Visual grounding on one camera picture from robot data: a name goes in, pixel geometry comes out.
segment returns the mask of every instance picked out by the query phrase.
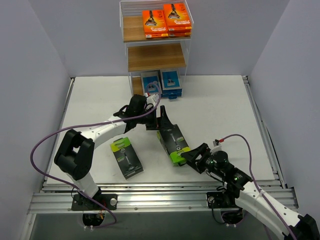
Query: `wooden shelf board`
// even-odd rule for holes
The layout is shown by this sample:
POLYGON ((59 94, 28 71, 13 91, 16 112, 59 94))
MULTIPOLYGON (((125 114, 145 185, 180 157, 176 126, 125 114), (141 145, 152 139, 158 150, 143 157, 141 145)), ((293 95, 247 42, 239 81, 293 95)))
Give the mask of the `wooden shelf board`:
POLYGON ((133 94, 139 94, 139 95, 144 94, 142 90, 141 77, 135 76, 132 78, 132 87, 133 87, 133 94))
POLYGON ((124 16, 123 17, 123 42, 152 42, 155 40, 186 40, 190 36, 165 37, 165 38, 146 38, 142 16, 124 16))
POLYGON ((128 47, 128 71, 186 67, 180 43, 128 47))

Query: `orange label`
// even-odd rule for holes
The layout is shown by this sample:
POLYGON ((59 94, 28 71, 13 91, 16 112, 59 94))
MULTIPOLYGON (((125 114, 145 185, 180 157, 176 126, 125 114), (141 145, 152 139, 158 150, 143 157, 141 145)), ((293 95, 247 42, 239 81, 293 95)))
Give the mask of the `orange label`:
POLYGON ((191 20, 183 3, 164 4, 163 12, 169 31, 192 29, 191 20))
POLYGON ((143 29, 146 38, 159 38, 168 36, 168 28, 162 10, 142 11, 143 29))

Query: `white table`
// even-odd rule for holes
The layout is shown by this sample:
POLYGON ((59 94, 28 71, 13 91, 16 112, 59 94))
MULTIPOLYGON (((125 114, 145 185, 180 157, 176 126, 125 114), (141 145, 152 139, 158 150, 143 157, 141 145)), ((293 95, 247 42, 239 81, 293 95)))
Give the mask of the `white table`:
MULTIPOLYGON (((103 122, 127 105, 130 98, 127 76, 77 77, 62 126, 103 122)), ((170 121, 178 124, 191 149, 202 143, 212 147, 214 139, 242 134, 251 146, 256 179, 275 179, 241 76, 188 76, 183 84, 183 97, 174 101, 162 99, 160 104, 165 105, 170 121)), ((63 136, 64 133, 57 138, 57 146, 63 136)), ((144 171, 125 180, 110 149, 110 143, 117 139, 114 138, 94 152, 90 173, 96 183, 212 181, 205 173, 199 174, 188 165, 173 167, 156 131, 146 131, 144 125, 138 125, 118 138, 124 136, 129 137, 144 171)), ((249 153, 241 138, 229 138, 222 144, 222 149, 228 153, 233 165, 249 174, 249 153)), ((50 174, 70 181, 54 163, 50 174)), ((46 182, 47 185, 57 183, 51 178, 46 182)))

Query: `gray floor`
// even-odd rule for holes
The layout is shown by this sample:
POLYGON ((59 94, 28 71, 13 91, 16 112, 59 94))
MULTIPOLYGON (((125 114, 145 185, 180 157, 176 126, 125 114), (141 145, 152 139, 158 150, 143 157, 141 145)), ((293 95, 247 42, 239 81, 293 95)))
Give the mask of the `gray floor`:
POLYGON ((237 228, 217 224, 209 211, 118 213, 117 217, 116 225, 90 232, 79 226, 79 214, 38 214, 31 240, 268 239, 263 225, 250 214, 237 228))

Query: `white metal shelf frame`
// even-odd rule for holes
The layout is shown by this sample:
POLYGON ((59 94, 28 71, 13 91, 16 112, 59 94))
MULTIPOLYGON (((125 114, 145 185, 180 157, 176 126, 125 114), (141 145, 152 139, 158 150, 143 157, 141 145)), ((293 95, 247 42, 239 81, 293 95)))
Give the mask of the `white metal shelf frame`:
MULTIPOLYGON (((120 18, 120 28, 122 33, 122 39, 124 40, 124 17, 142 16, 143 10, 162 10, 164 4, 172 4, 172 3, 174 4, 184 3, 191 20, 192 29, 194 29, 194 20, 186 0, 122 0, 119 3, 119 18, 120 18)), ((191 42, 192 42, 192 35, 189 37, 176 37, 176 38, 169 37, 169 38, 163 38, 163 39, 152 39, 152 40, 145 39, 145 40, 137 40, 132 42, 125 42, 124 53, 126 57, 127 67, 129 68, 129 57, 128 57, 129 47, 180 43, 184 62, 185 62, 185 67, 177 67, 177 69, 179 69, 181 82, 183 85, 187 75, 189 56, 191 51, 191 42)), ((128 71, 128 80, 129 80, 130 90, 132 95, 134 94, 132 78, 137 76, 139 75, 137 75, 136 71, 128 71)))

